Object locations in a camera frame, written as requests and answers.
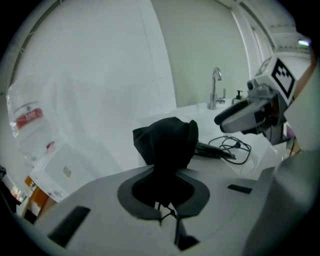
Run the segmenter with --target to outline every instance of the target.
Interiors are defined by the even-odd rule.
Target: black cloth
[[[167,171],[187,167],[198,137],[198,125],[194,120],[187,123],[177,117],[133,130],[133,144],[146,164],[164,167]]]
[[[182,122],[177,117],[159,120],[133,131],[133,144],[147,165],[154,164],[150,181],[144,189],[149,201],[167,207],[175,192],[173,172],[186,168],[198,142],[197,123]]]

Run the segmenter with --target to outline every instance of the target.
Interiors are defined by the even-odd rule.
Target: white wall
[[[310,59],[297,56],[281,55],[279,58],[288,66],[294,77],[298,80],[310,66]]]
[[[132,134],[138,119],[176,108],[150,0],[63,1],[30,38],[15,79],[60,71],[89,85],[77,105],[87,135],[103,143],[122,170],[138,167]],[[102,168],[108,174],[107,161]]]
[[[229,9],[214,0],[151,0],[167,47],[177,107],[209,102],[212,71],[217,94],[247,91],[249,69],[239,29]]]

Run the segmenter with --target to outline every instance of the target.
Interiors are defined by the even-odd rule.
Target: plastic bag
[[[55,142],[55,134],[43,112],[42,88],[47,81],[25,76],[15,81],[6,96],[12,134],[29,160],[40,159]]]

